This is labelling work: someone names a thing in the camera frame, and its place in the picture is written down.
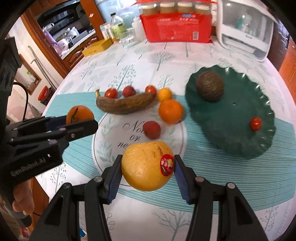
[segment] red box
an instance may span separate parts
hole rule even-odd
[[[174,12],[140,17],[149,42],[212,42],[211,15]]]

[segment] blue gripper pad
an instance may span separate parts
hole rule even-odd
[[[111,203],[112,200],[116,197],[122,172],[121,172],[121,159],[122,155],[118,155],[115,159],[115,162],[113,166],[110,168],[110,171],[108,173],[108,176],[104,182],[104,187],[107,191],[109,191],[109,194],[107,196],[107,202]]]
[[[175,177],[182,198],[188,203],[192,204],[192,197],[190,195],[194,177],[191,177],[187,171],[187,167],[184,165],[181,157],[175,155]]]
[[[59,126],[63,126],[66,124],[66,116],[60,116],[60,117],[55,117],[51,118],[49,122],[47,122],[46,127],[48,131],[54,131],[57,129]]]

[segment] gripper logo text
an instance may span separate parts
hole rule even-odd
[[[15,171],[11,171],[10,175],[12,175],[13,177],[22,174],[24,172],[27,172],[37,166],[42,165],[43,163],[46,163],[45,158],[40,158],[38,161],[34,161],[31,164],[27,164],[25,166],[21,166],[19,169],[15,170]]]

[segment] jar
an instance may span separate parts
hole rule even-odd
[[[149,15],[153,15],[153,14],[157,14],[157,8],[153,5],[143,5],[142,6],[142,10],[143,10],[143,15],[145,16],[149,16]]]
[[[192,2],[178,2],[178,12],[192,13]]]
[[[203,4],[196,4],[195,5],[195,13],[209,15],[209,14],[211,14],[210,7],[207,5],[203,5]]]
[[[159,4],[160,13],[172,13],[175,12],[175,3],[174,2],[162,2]]]

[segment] green plate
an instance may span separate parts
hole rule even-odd
[[[215,103],[199,97],[195,87],[198,76],[209,70],[219,74],[225,85],[224,95]],[[190,76],[185,97],[192,119],[206,138],[229,155],[252,159],[270,148],[276,131],[274,112],[268,97],[246,74],[217,65],[201,68]],[[262,120],[259,131],[250,128],[253,117]]]

